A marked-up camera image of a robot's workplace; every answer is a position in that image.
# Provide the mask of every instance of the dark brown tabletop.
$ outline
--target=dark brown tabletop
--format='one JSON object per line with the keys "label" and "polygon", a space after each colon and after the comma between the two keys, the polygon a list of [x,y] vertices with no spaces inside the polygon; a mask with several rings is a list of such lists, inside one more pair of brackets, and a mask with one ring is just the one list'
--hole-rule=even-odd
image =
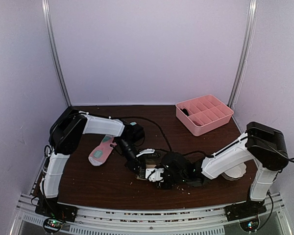
{"label": "dark brown tabletop", "polygon": [[[112,117],[142,116],[156,121],[163,128],[174,151],[187,153],[203,150],[218,151],[236,139],[240,132],[233,120],[202,136],[193,136],[175,117],[175,106],[85,106],[77,107],[97,115]],[[145,129],[146,141],[140,148],[165,148],[166,143],[155,125],[134,120]],[[246,175],[238,181],[223,177],[209,184],[193,188],[186,184],[172,190],[157,189],[154,183],[137,180],[125,166],[125,158],[117,152],[101,166],[92,166],[88,155],[99,145],[102,135],[84,135],[78,149],[69,158],[59,187],[59,202],[110,209],[156,210],[196,208],[243,201],[257,171],[249,161]],[[190,161],[202,158],[189,156]]]}

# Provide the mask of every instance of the pink storage box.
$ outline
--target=pink storage box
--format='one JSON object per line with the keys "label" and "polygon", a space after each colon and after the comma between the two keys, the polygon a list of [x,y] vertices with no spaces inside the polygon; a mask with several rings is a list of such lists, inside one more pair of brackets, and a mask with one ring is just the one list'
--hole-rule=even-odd
{"label": "pink storage box", "polygon": [[[176,117],[194,136],[200,136],[227,124],[233,115],[232,109],[211,94],[186,100],[175,106]],[[181,109],[186,109],[189,116]]]}

